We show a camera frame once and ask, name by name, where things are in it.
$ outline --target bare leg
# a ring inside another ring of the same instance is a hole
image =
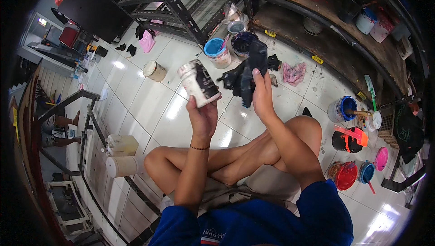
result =
[[[316,119],[297,116],[287,121],[286,125],[318,156],[322,131]],[[158,147],[145,157],[145,169],[165,194],[175,189],[184,167],[187,151],[187,148]],[[211,150],[208,175],[217,181],[233,185],[238,180],[251,175],[263,164],[273,165],[279,170],[286,171],[278,148],[267,130],[247,145]]]
[[[67,146],[70,145],[71,143],[81,143],[81,138],[79,137],[75,137],[72,139],[62,139],[62,138],[56,138],[56,141],[53,142],[53,146],[58,146],[58,147],[63,147],[63,146]]]

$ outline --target left hand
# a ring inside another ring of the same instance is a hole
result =
[[[193,95],[189,97],[186,109],[189,112],[192,124],[192,138],[209,142],[213,134],[215,134],[216,125],[218,124],[217,102],[220,98],[222,97],[220,96],[213,102],[197,108],[195,97]]]

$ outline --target blue shirt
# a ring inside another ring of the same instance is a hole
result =
[[[149,245],[351,244],[351,217],[332,180],[306,187],[296,205],[300,217],[259,199],[210,210],[199,218],[185,207],[170,206]]]

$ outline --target wooden shelf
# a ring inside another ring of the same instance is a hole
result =
[[[364,35],[352,23],[344,23],[337,16],[338,9],[341,6],[341,0],[267,0],[274,4],[282,5],[291,10],[297,10],[298,7],[302,10],[298,13],[307,16],[315,21],[322,22],[329,26],[337,33],[335,37],[340,36],[344,39],[350,38],[348,43],[354,46],[361,46],[359,52],[369,63],[380,64],[389,76],[394,80],[396,86],[399,87],[402,94],[406,94],[406,67],[405,61],[399,56],[392,38],[387,37],[382,43],[376,42],[372,36]]]
[[[263,32],[264,29],[275,32],[279,40],[295,45],[299,51],[305,52],[310,57],[317,55],[323,59],[323,66],[339,74],[340,80],[349,81],[356,94],[362,91],[367,98],[370,98],[364,75],[370,75],[375,89],[378,89],[378,74],[373,66],[370,66],[361,54],[328,28],[324,28],[318,36],[309,35],[302,24],[303,18],[296,12],[266,3],[255,15],[252,24]]]

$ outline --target bracelet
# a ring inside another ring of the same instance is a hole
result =
[[[210,146],[209,147],[205,147],[205,148],[197,148],[197,147],[193,147],[192,145],[190,145],[190,147],[192,149],[195,149],[195,150],[208,150],[208,149],[210,149]]]

